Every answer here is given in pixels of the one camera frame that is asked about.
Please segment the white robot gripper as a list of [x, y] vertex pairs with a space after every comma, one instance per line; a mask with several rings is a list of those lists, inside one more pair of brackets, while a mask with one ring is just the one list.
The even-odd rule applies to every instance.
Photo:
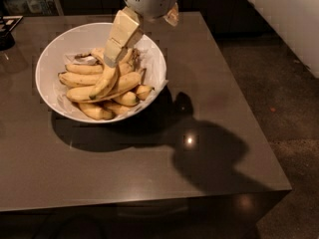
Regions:
[[113, 68], [143, 35], [143, 18], [163, 18], [173, 27], [179, 21], [177, 0], [124, 0], [128, 7], [119, 10], [111, 27], [104, 51], [104, 62]]

